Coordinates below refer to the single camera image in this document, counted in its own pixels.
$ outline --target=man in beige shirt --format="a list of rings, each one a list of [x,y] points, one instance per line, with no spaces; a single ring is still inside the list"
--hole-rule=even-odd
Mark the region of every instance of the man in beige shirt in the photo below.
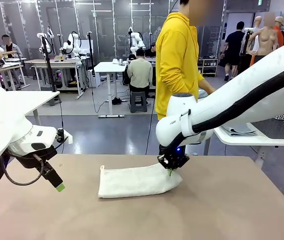
[[[136,51],[136,60],[133,60],[127,69],[127,75],[131,79],[130,90],[132,92],[145,92],[148,97],[149,83],[153,78],[152,64],[145,60],[145,51]]]

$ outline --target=hair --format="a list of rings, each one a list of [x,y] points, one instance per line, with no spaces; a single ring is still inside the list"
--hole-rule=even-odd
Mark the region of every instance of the hair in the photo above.
[[[244,26],[245,26],[245,23],[244,23],[243,21],[240,21],[240,22],[237,24],[236,29],[237,29],[237,30],[243,30]]]
[[[2,39],[3,39],[3,38],[9,38],[9,37],[10,37],[10,36],[7,35],[7,34],[2,35]]]
[[[180,0],[180,5],[187,5],[190,0]]]
[[[136,56],[137,57],[145,57],[145,51],[143,50],[143,49],[138,49],[137,51],[136,51]]]

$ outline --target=chair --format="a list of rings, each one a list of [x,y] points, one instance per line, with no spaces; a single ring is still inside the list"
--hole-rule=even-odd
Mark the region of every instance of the chair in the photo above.
[[[131,91],[131,113],[136,111],[147,112],[146,96],[144,91]]]

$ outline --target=yellow hoodie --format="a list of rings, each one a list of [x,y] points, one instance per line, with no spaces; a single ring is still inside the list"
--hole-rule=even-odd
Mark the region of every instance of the yellow hoodie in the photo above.
[[[168,15],[156,41],[156,105],[158,119],[166,116],[168,101],[175,93],[191,93],[198,98],[199,47],[197,29],[176,12]]]

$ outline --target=folded cloth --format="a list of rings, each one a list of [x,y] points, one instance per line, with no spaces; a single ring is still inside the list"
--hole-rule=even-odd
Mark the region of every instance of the folded cloth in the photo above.
[[[101,166],[98,197],[114,199],[165,193],[177,187],[182,178],[158,163],[152,166],[111,169]]]
[[[233,125],[222,125],[222,128],[229,136],[256,136],[256,131],[251,130],[246,123],[244,124],[233,124]]]

